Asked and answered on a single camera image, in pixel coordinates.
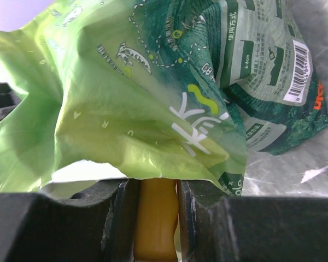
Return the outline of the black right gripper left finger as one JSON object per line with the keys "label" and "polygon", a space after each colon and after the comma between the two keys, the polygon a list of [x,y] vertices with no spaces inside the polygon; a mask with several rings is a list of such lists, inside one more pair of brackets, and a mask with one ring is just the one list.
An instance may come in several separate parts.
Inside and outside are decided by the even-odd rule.
{"label": "black right gripper left finger", "polygon": [[137,180],[58,200],[0,193],[0,261],[132,261],[138,196]]}

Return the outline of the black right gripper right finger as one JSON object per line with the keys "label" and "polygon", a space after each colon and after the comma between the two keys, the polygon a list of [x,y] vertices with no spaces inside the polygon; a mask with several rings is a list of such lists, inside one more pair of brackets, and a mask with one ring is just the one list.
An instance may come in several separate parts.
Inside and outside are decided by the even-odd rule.
{"label": "black right gripper right finger", "polygon": [[328,261],[328,198],[228,196],[180,181],[183,261]]}

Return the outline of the yellow plastic scoop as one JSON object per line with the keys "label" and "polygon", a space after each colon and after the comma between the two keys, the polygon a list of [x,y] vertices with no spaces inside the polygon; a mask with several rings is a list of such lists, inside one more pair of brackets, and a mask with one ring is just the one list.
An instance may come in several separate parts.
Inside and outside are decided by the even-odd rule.
{"label": "yellow plastic scoop", "polygon": [[177,261],[174,234],[179,203],[176,181],[153,178],[140,182],[136,229],[135,261]]}

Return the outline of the green litter bag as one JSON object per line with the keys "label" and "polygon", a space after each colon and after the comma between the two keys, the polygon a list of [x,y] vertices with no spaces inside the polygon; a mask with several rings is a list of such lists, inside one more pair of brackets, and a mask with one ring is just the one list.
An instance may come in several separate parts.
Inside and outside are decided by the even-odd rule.
{"label": "green litter bag", "polygon": [[248,154],[328,127],[324,90],[286,1],[56,1],[0,31],[24,100],[0,121],[0,192],[103,180],[206,180],[240,195]]}

